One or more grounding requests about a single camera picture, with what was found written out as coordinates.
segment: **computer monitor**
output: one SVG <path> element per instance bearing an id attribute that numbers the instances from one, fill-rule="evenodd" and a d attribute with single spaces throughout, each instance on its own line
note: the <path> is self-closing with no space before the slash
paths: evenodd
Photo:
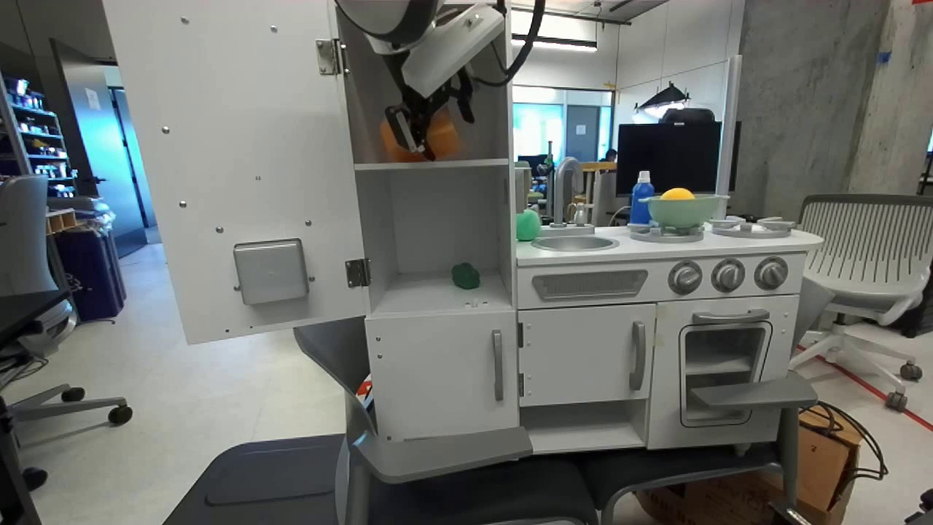
<path id="1" fill-rule="evenodd" d="M 619 124 L 619 183 L 626 194 L 641 170 L 649 170 L 655 192 L 687 186 L 716 190 L 719 122 L 712 111 L 668 111 L 655 124 Z"/>

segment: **ceiling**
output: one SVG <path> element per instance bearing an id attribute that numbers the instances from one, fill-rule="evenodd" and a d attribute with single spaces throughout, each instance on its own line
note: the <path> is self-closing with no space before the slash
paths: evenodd
<path id="1" fill-rule="evenodd" d="M 547 15 L 600 19 L 600 22 L 633 22 L 638 15 L 668 0 L 547 0 Z M 515 12 L 531 12 L 534 0 L 512 0 Z"/>

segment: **cardboard box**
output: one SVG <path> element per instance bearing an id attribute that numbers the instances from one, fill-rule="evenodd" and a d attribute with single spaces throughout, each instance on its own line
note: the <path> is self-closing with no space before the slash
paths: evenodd
<path id="1" fill-rule="evenodd" d="M 792 509 L 811 525 L 843 525 L 853 485 L 859 434 L 839 418 L 833 423 L 839 426 L 837 432 L 817 432 L 827 428 L 827 421 L 807 410 L 798 426 Z M 635 492 L 635 499 L 662 525 L 769 525 L 769 504 L 780 499 L 780 477 L 750 473 L 648 489 Z"/>

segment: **gray floor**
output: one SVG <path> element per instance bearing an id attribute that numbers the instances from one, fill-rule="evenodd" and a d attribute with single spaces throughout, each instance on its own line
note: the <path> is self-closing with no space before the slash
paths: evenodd
<path id="1" fill-rule="evenodd" d="M 17 383 L 21 399 L 54 383 L 78 383 L 88 396 L 123 394 L 136 418 L 104 426 L 104 415 L 30 423 L 21 428 L 25 464 L 49 470 L 34 492 L 47 525 L 155 525 L 170 515 L 212 454 L 234 442 L 342 432 L 342 391 L 291 345 L 267 332 L 189 348 L 181 336 L 171 285 L 158 244 L 123 262 L 127 307 L 114 323 L 88 323 Z M 933 374 L 926 340 L 922 364 Z M 817 391 L 859 418 L 884 442 L 893 474 L 859 482 L 852 525 L 904 521 L 933 486 L 933 434 L 824 364 L 805 369 Z M 933 418 L 931 383 L 910 391 L 913 409 Z M 624 504 L 624 521 L 648 521 Z"/>

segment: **black knob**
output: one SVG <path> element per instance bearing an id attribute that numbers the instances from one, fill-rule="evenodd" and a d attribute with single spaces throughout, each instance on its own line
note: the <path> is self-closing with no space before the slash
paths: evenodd
<path id="1" fill-rule="evenodd" d="M 735 291 L 743 281 L 747 281 L 747 269 L 738 259 L 722 259 L 712 270 L 712 285 L 725 294 Z"/>
<path id="2" fill-rule="evenodd" d="M 703 269 L 692 259 L 673 266 L 668 285 L 673 288 L 673 294 L 692 294 L 697 291 L 703 283 Z"/>
<path id="3" fill-rule="evenodd" d="M 779 256 L 763 259 L 754 270 L 754 283 L 766 291 L 780 288 L 785 281 L 786 281 L 786 262 Z"/>

